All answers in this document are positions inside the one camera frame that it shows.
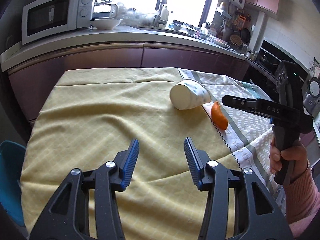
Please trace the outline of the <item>right hand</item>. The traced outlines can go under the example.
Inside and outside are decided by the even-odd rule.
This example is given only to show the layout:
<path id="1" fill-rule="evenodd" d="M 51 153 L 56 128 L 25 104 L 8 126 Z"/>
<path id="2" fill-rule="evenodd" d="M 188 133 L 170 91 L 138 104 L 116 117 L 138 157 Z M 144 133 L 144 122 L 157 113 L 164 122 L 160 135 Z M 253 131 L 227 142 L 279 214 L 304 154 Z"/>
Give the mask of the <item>right hand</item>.
<path id="1" fill-rule="evenodd" d="M 283 164 L 281 159 L 294 162 L 293 171 L 290 176 L 290 183 L 297 180 L 308 168 L 308 156 L 306 148 L 296 140 L 291 148 L 280 151 L 276 148 L 275 138 L 273 137 L 270 143 L 270 172 L 276 174 L 281 171 Z"/>

